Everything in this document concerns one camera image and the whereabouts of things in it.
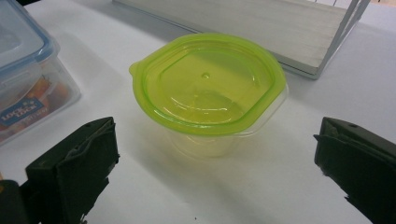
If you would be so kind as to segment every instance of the white table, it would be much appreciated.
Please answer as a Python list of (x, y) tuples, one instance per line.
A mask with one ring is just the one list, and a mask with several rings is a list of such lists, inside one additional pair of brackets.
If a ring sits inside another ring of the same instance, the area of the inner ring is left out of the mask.
[(287, 74), (290, 96), (231, 155), (172, 153), (132, 94), (128, 67), (188, 34), (110, 0), (42, 0), (26, 7), (61, 46), (81, 98), (0, 147), (0, 171), (24, 168), (82, 124), (112, 116), (120, 163), (89, 223), (347, 223), (370, 221), (314, 164), (323, 117), (344, 119), (396, 142), (396, 8), (370, 5), (317, 81)]

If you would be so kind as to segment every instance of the container label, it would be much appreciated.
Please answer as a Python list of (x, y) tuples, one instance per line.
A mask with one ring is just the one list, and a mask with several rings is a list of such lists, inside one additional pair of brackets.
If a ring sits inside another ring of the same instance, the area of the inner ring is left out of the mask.
[(23, 98), (15, 105), (7, 108), (0, 114), (0, 124), (11, 126), (12, 124), (34, 114), (44, 105), (36, 98)]

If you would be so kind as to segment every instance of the dark green object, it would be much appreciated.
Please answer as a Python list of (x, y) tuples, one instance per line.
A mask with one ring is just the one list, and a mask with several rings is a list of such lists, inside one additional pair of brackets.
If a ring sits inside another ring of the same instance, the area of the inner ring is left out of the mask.
[(13, 180), (0, 180), (0, 223), (28, 223), (20, 186)]
[[(26, 167), (28, 180), (19, 190), (9, 188), (10, 197), (0, 198), (0, 204), (12, 205), (28, 219), (19, 222), (17, 216), (8, 216), (5, 223), (82, 223), (119, 157), (113, 118), (81, 126)], [(23, 203), (8, 200), (12, 197), (22, 198)]]
[(40, 1), (40, 0), (17, 0), (17, 2), (23, 6), (26, 6), (26, 5), (29, 5), (34, 2), (38, 2), (38, 1)]
[(315, 164), (373, 223), (396, 223), (396, 145), (358, 125), (324, 118)]

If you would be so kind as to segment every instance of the clear plastic bowl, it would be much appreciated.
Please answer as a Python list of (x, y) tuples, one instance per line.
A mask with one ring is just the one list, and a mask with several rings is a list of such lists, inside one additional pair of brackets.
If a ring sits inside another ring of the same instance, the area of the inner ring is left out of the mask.
[(130, 67), (143, 111), (190, 155), (216, 157), (257, 132), (287, 96), (265, 49), (223, 34), (185, 35)]

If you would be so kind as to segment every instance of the transparent container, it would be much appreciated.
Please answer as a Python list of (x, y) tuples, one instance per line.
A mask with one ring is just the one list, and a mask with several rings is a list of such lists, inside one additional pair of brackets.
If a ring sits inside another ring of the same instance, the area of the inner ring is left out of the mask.
[(58, 52), (22, 6), (0, 0), (0, 145), (77, 100)]
[(143, 111), (186, 154), (218, 157), (257, 132), (287, 96), (265, 49), (223, 34), (182, 36), (130, 67)]

